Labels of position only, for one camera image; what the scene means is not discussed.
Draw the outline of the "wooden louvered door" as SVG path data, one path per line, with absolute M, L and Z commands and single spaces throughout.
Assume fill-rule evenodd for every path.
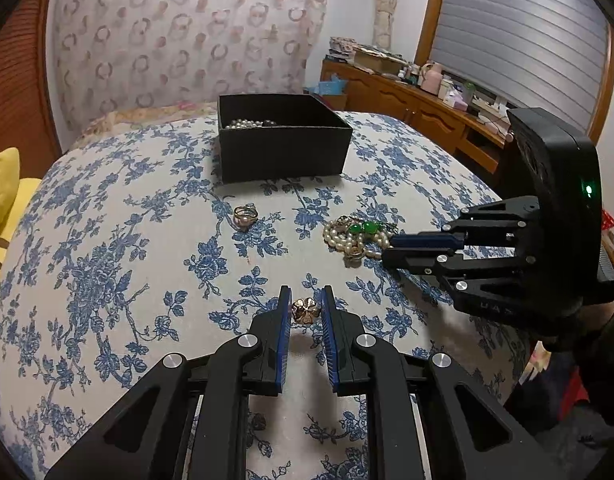
M 49 0 L 18 0 L 0 29 L 0 151 L 17 148 L 20 175 L 41 178 L 60 155 L 46 76 Z

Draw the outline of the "pink floral bed quilt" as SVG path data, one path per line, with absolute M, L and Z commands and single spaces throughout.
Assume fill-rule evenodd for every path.
M 110 112 L 91 122 L 69 149 L 72 151 L 76 148 L 84 148 L 93 142 L 109 138 L 110 136 L 118 136 L 118 134 L 132 130 L 164 125 L 167 122 L 179 122 L 179 120 L 205 117 L 216 112 L 216 102 L 189 101 L 162 107 L 137 107 L 131 110 L 115 110 L 115 112 Z

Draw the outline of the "pink patterned lace curtain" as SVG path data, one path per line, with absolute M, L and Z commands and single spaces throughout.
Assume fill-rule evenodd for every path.
M 298 93 L 328 0 L 55 0 L 57 103 L 80 134 L 110 113 Z

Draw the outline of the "black jewelry box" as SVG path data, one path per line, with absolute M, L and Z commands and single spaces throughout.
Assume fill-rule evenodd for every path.
M 343 171 L 353 128 L 311 94 L 224 94 L 217 113 L 223 182 Z

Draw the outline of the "grey window blind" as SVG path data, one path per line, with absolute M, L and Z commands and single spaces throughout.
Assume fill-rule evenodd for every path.
M 594 0 L 443 0 L 431 49 L 447 72 L 582 131 L 608 48 Z

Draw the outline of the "green jade pendant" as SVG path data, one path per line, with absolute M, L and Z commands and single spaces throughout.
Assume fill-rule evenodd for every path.
M 374 236 L 383 230 L 383 224 L 375 221 L 353 222 L 347 232 L 354 235 Z

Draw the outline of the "blue tissue box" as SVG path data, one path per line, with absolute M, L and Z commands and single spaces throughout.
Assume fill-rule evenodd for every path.
M 330 80 L 321 80 L 313 87 L 306 87 L 305 92 L 312 94 L 331 107 L 332 110 L 343 110 L 347 103 L 347 80 L 339 79 L 336 74 Z

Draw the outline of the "wooden cabinet counter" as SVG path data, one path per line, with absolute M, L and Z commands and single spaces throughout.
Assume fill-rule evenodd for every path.
M 455 110 L 410 84 L 323 60 L 321 79 L 347 82 L 347 112 L 377 113 L 401 120 L 482 176 L 496 177 L 506 141 L 478 118 Z

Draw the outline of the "cardboard box on counter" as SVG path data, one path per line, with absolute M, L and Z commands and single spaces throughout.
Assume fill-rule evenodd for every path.
M 391 75 L 398 75 L 404 67 L 408 66 L 408 62 L 399 56 L 362 46 L 355 49 L 351 64 L 372 70 L 373 73 Z

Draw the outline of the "pink thermos jug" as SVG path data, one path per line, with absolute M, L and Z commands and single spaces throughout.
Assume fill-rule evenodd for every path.
M 433 96 L 437 96 L 443 81 L 443 66 L 439 63 L 429 62 L 420 68 L 420 88 Z

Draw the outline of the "yellow pikachu plush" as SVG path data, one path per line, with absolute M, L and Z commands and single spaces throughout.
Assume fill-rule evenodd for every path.
M 17 148 L 0 152 L 0 273 L 8 245 L 40 180 L 20 176 Z

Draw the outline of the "blue floral white blanket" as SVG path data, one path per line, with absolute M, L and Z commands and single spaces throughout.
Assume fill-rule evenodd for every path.
M 282 286 L 313 300 L 331 287 L 372 335 L 420 358 L 447 352 L 508 398 L 523 337 L 457 312 L 427 278 L 374 259 L 350 268 L 323 239 L 345 214 L 435 230 L 495 194 L 398 119 L 344 119 L 337 178 L 223 184 L 215 116 L 111 136 L 51 167 L 0 273 L 0 438 L 26 477 L 44 477 L 166 354 L 242 335 Z M 233 211 L 248 203 L 259 218 L 242 232 Z

